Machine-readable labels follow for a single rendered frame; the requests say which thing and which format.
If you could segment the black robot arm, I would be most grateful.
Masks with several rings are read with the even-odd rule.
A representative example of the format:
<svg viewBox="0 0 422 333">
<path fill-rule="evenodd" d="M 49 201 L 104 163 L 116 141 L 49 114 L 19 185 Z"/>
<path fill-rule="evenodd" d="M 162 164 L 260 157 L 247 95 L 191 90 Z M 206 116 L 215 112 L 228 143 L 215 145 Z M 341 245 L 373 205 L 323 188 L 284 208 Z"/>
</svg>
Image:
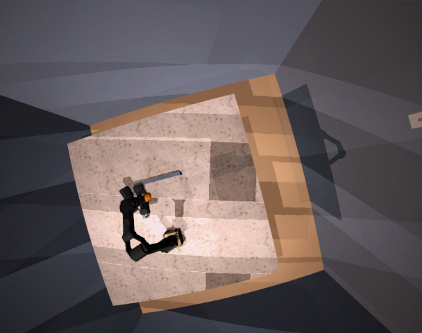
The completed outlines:
<svg viewBox="0 0 422 333">
<path fill-rule="evenodd" d="M 139 236 L 134 229 L 134 212 L 139 210 L 140 199 L 134 197 L 128 186 L 119 190 L 124 199 L 120 202 L 120 212 L 123 214 L 122 239 L 126 244 L 126 252 L 134 262 L 138 262 L 148 254 L 155 252 L 168 253 L 178 247 L 177 235 L 165 237 L 156 244 L 149 244 L 144 237 Z M 136 239 L 141 242 L 135 248 L 131 248 L 130 240 Z"/>
</svg>

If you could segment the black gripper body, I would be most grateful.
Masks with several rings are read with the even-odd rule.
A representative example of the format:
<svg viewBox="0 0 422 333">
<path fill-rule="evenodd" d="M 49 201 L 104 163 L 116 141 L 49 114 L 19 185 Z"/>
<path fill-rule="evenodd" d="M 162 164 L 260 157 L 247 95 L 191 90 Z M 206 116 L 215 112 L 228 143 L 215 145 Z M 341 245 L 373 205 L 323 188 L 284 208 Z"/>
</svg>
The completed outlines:
<svg viewBox="0 0 422 333">
<path fill-rule="evenodd" d="M 142 196 L 143 190 L 144 190 L 144 186 L 143 184 L 141 185 L 136 185 L 133 187 L 134 192 L 137 194 L 138 199 L 140 199 L 140 205 L 142 206 L 142 209 L 140 209 L 140 214 L 141 215 L 145 215 L 145 214 L 149 214 L 151 212 L 150 208 L 148 207 L 148 205 L 146 205 L 146 200 L 145 197 Z"/>
</svg>

